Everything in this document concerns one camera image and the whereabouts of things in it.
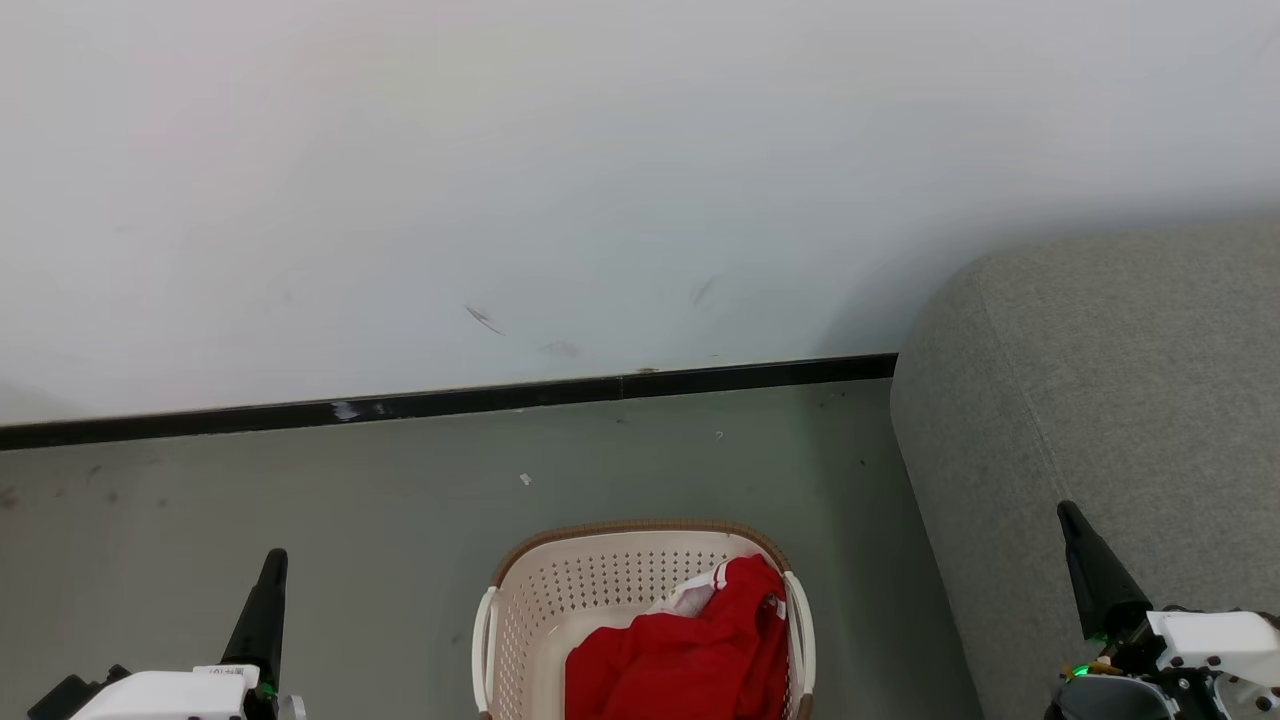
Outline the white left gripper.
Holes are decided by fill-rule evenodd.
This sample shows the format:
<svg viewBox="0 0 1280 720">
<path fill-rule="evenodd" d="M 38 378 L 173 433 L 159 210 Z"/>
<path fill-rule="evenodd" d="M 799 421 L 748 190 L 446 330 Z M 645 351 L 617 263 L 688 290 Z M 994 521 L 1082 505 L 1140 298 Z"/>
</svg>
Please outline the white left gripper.
<svg viewBox="0 0 1280 720">
<path fill-rule="evenodd" d="M 268 552 L 221 665 L 128 673 L 110 682 L 73 675 L 87 697 L 76 701 L 70 720 L 247 720 L 252 691 L 280 689 L 288 564 L 285 550 Z"/>
</svg>

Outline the grey fabric sofa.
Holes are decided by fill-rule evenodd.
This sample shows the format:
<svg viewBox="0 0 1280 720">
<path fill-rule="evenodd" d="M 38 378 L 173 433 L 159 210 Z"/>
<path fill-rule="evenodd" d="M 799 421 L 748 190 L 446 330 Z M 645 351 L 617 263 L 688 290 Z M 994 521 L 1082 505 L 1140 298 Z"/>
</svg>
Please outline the grey fabric sofa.
<svg viewBox="0 0 1280 720">
<path fill-rule="evenodd" d="M 1280 616 L 1280 218 L 973 263 L 890 415 L 986 720 L 1041 720 L 1089 652 L 1064 500 L 1155 605 Z"/>
</svg>

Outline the black baseboard strip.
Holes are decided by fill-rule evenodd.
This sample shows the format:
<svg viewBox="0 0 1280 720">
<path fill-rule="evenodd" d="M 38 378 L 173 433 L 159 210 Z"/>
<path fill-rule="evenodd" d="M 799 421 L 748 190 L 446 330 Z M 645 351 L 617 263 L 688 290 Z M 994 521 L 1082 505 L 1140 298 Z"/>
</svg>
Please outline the black baseboard strip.
<svg viewBox="0 0 1280 720">
<path fill-rule="evenodd" d="M 189 436 L 342 427 L 372 421 L 502 413 L 530 407 L 846 380 L 878 380 L 893 375 L 896 361 L 896 354 L 873 354 L 678 372 L 636 372 L 626 375 L 444 389 L 412 395 L 329 398 L 301 404 L 36 423 L 0 427 L 0 452 Z"/>
</svg>

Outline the red jersey with white lettering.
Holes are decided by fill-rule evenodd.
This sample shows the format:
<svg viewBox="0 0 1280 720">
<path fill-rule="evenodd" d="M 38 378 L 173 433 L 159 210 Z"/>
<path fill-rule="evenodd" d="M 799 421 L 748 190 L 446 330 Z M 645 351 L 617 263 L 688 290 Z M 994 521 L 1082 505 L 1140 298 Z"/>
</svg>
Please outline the red jersey with white lettering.
<svg viewBox="0 0 1280 720">
<path fill-rule="evenodd" d="M 698 618 L 717 592 L 717 579 L 713 571 L 680 583 L 659 597 L 645 614 L 668 614 L 681 618 Z"/>
</svg>

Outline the cream perforated laundry basket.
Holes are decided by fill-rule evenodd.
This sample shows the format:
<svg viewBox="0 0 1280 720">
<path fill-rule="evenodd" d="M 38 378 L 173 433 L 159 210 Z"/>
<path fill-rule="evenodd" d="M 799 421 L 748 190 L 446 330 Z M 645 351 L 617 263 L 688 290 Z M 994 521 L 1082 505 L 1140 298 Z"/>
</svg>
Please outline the cream perforated laundry basket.
<svg viewBox="0 0 1280 720">
<path fill-rule="evenodd" d="M 780 720 L 812 720 L 817 639 L 801 582 L 759 530 L 719 520 L 625 520 L 543 532 L 512 548 L 480 598 L 471 638 L 479 720 L 563 720 L 564 661 L 602 626 L 626 626 L 677 584 L 760 555 L 786 597 Z"/>
</svg>

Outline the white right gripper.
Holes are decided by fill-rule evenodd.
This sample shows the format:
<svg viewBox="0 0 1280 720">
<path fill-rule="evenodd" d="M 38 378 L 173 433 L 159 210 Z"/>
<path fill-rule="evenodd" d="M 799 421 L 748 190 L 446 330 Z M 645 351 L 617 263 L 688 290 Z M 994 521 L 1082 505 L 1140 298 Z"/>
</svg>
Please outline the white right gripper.
<svg viewBox="0 0 1280 720">
<path fill-rule="evenodd" d="M 1280 720 L 1280 620 L 1152 611 L 1076 503 L 1059 502 L 1057 518 L 1082 634 L 1123 641 L 1110 657 L 1121 674 L 1108 691 L 1108 720 Z"/>
</svg>

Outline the red shorts with white band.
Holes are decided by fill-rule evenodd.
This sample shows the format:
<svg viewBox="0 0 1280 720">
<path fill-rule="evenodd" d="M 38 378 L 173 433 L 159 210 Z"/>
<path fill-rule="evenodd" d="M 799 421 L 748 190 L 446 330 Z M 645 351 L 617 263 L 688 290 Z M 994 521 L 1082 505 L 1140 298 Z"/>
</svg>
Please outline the red shorts with white band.
<svg viewBox="0 0 1280 720">
<path fill-rule="evenodd" d="M 698 618 L 641 612 L 602 626 L 564 662 L 564 720 L 783 720 L 788 597 L 763 555 L 713 570 Z"/>
</svg>

